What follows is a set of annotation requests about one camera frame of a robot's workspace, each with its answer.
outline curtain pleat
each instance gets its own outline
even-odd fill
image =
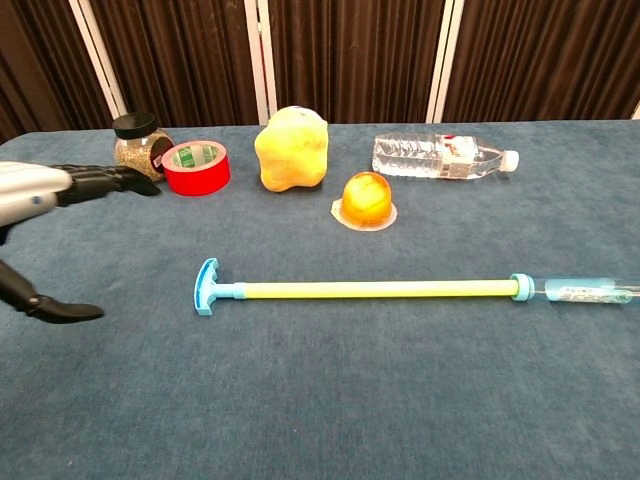
[[[0,141],[110,126],[67,0],[0,0],[0,46]]]
[[[628,119],[638,0],[466,0],[444,122]]]
[[[269,0],[278,106],[424,122],[444,0]]]
[[[129,111],[167,127],[257,124],[243,0],[91,0]]]

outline glass jar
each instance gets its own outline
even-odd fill
[[[162,155],[173,147],[171,137],[158,127],[153,114],[133,112],[113,121],[116,138],[113,157],[116,165],[126,165],[144,173],[154,182],[164,180]]]

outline toy grabber stick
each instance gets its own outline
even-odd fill
[[[216,283],[218,260],[207,259],[198,273],[194,303],[198,314],[210,316],[218,298],[318,299],[408,297],[510,297],[524,302],[534,297],[553,302],[625,304],[640,299],[640,280],[614,278],[533,279],[514,273],[507,280]]]

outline duct tape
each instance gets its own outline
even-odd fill
[[[169,188],[189,197],[217,192],[231,179],[227,149],[217,142],[176,145],[162,156],[162,167]]]

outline yellow sponge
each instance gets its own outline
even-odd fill
[[[314,187],[327,173],[328,124],[313,110],[297,106],[278,110],[254,146],[260,179],[272,192]]]

